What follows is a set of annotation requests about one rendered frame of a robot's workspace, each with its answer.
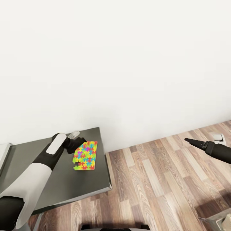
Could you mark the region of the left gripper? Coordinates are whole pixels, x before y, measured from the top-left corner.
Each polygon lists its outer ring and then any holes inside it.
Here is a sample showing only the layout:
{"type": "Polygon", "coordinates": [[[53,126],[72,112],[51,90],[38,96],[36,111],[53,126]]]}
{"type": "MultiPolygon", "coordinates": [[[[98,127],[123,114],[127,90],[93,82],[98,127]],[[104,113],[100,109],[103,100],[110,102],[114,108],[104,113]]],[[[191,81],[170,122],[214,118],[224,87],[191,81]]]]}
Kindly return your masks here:
{"type": "Polygon", "coordinates": [[[77,150],[84,142],[87,142],[85,138],[78,137],[76,140],[73,140],[74,144],[72,148],[66,149],[69,154],[72,154],[75,150],[77,150]]]}

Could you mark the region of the jigsaw puzzle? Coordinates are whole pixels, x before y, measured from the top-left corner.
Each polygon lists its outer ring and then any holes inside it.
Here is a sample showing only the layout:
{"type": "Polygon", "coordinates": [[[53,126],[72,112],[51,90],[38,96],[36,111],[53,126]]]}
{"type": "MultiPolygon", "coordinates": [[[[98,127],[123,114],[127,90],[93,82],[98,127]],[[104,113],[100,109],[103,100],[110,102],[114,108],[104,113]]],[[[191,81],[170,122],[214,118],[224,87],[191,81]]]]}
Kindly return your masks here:
{"type": "Polygon", "coordinates": [[[75,170],[94,170],[96,161],[97,141],[84,142],[74,151],[73,163],[80,162],[75,170]]]}

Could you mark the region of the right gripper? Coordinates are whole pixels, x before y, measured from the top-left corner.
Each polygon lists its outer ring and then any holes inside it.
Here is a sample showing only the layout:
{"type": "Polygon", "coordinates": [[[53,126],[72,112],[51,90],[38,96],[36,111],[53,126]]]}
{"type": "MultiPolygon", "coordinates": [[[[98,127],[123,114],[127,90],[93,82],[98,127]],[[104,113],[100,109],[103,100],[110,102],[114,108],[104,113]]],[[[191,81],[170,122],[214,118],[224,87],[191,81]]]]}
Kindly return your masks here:
{"type": "Polygon", "coordinates": [[[231,148],[220,144],[215,144],[212,141],[199,141],[194,139],[185,138],[189,144],[205,151],[205,153],[213,158],[231,164],[231,148]]]}

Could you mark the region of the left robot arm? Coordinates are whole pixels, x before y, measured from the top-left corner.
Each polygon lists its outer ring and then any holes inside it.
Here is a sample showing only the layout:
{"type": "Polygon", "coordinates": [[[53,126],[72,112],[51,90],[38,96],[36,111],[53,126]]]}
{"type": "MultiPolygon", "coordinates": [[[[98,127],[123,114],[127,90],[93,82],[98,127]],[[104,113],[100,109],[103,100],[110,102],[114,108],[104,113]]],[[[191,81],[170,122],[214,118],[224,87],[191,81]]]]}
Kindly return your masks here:
{"type": "Polygon", "coordinates": [[[79,131],[69,136],[56,134],[30,166],[0,194],[0,231],[19,229],[27,222],[64,149],[72,154],[87,142],[81,137],[74,140],[79,134],[79,131]]]}

